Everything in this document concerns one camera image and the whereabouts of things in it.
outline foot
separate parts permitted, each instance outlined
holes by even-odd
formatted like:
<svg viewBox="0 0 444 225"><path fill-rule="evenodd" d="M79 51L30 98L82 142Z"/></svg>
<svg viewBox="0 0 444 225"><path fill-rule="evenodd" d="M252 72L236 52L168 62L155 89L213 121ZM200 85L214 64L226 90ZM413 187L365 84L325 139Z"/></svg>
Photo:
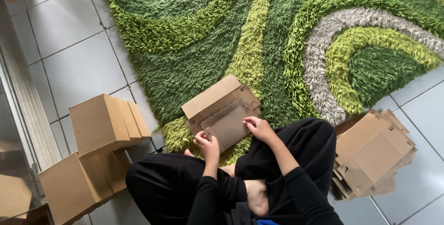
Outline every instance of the foot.
<svg viewBox="0 0 444 225"><path fill-rule="evenodd" d="M190 157L196 157L195 155L193 155L191 153L191 151L189 149L186 149L184 154L187 155L187 156L190 156Z"/></svg>
<svg viewBox="0 0 444 225"><path fill-rule="evenodd" d="M232 165L220 167L220 169L227 172L230 175L230 177L234 177L235 167L236 167L236 163L234 163Z"/></svg>
<svg viewBox="0 0 444 225"><path fill-rule="evenodd" d="M265 180L245 180L248 208L261 217L268 214L268 196Z"/></svg>

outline hand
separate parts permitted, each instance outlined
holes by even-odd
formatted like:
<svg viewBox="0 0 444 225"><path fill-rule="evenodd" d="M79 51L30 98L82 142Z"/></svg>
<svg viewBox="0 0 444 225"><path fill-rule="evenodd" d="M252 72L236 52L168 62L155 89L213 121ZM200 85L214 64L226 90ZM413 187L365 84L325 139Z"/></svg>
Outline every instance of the hand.
<svg viewBox="0 0 444 225"><path fill-rule="evenodd" d="M246 117L242 123L262 142L270 146L270 143L280 141L276 133L268 124L267 120L257 117Z"/></svg>
<svg viewBox="0 0 444 225"><path fill-rule="evenodd" d="M211 141L208 141L207 138L205 132L201 131L194 137L193 143L202 151L205 164L215 164L217 167L220 156L218 139L213 136L211 137Z"/></svg>

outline rug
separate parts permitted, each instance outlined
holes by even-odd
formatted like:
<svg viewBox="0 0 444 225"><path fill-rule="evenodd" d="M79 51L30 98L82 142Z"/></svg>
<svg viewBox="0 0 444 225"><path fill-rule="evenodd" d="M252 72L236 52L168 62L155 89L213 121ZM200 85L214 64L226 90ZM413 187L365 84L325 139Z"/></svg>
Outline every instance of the rug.
<svg viewBox="0 0 444 225"><path fill-rule="evenodd" d="M168 152L199 158L181 105L226 75L248 84L273 128L337 126L444 59L444 0L107 1Z"/></svg>

